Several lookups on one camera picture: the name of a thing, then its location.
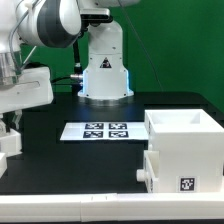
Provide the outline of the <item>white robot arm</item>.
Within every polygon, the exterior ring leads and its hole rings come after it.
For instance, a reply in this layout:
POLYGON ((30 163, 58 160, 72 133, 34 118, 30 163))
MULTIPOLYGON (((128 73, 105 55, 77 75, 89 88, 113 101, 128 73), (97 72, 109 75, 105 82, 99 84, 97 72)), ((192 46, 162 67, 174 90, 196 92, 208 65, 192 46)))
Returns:
POLYGON ((21 46, 67 48, 85 33, 88 66, 78 96, 93 101, 129 97, 123 31, 110 14, 140 0, 0 0, 0 136, 11 133, 3 115, 53 100, 50 69, 28 68, 21 46))

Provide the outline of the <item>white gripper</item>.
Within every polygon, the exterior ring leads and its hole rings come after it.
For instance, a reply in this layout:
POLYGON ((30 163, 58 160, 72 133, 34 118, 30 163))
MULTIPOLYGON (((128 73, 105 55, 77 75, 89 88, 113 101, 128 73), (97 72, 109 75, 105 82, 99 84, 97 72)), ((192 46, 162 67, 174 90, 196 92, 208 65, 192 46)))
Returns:
POLYGON ((17 84, 0 86, 0 135, 7 134, 6 124, 3 122, 4 113, 15 111, 12 124, 18 130, 22 109, 50 104, 52 100, 49 68, 25 69, 17 84))

